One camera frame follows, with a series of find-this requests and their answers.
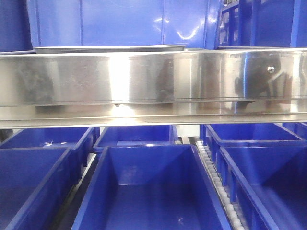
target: reflective metal surface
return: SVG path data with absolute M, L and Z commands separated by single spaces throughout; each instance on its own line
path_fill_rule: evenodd
M 37 54 L 112 53 L 112 52 L 170 52 L 183 51 L 184 45 L 155 46 L 47 46 L 35 47 Z
M 307 48 L 5 55 L 0 69 L 0 127 L 307 121 Z
M 0 108 L 0 128 L 290 121 L 307 121 L 307 100 Z

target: screw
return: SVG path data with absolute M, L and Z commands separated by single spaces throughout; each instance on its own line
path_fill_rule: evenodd
M 268 73 L 274 73 L 275 72 L 275 67 L 274 66 L 269 66 L 268 67 Z

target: stainless steel panel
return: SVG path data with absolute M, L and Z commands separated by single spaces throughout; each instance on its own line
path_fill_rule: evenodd
M 0 128 L 307 121 L 307 48 L 0 56 Z
M 0 108 L 0 128 L 289 121 L 307 121 L 307 100 Z
M 154 46 L 47 46 L 35 47 L 37 54 L 113 53 L 113 52 L 170 52 L 183 51 L 185 45 Z
M 306 54 L 307 49 L 260 49 L 5 55 L 0 106 L 306 98 Z

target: storage rack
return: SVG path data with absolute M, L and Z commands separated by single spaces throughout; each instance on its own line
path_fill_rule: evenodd
M 219 50 L 1 53 L 0 128 L 306 121 L 307 49 L 231 33 Z

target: blue plastic bin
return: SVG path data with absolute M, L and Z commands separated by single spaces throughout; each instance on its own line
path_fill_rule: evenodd
M 70 149 L 0 149 L 0 229 L 48 229 L 73 186 Z
M 0 149 L 34 148 L 47 149 L 71 148 L 78 156 L 75 161 L 79 165 L 79 173 L 75 182 L 81 178 L 83 168 L 87 166 L 88 155 L 92 151 L 97 138 L 96 127 L 76 128 L 33 128 L 23 129 L 0 144 Z
M 222 181 L 249 229 L 307 228 L 307 147 L 221 148 Z
M 107 127 L 94 144 L 94 151 L 101 153 L 106 146 L 171 145 L 176 140 L 175 126 Z
M 240 0 L 223 7 L 220 46 L 306 47 L 307 2 Z
M 283 126 L 292 132 L 296 133 L 303 139 L 307 139 L 307 124 L 304 122 L 299 123 L 283 123 Z
M 105 148 L 73 230 L 230 230 L 195 147 Z
M 216 157 L 220 146 L 279 146 L 306 145 L 305 139 L 275 123 L 254 124 L 212 124 L 206 125 L 206 143 L 212 152 L 212 160 Z
M 32 44 L 214 49 L 222 0 L 28 0 Z

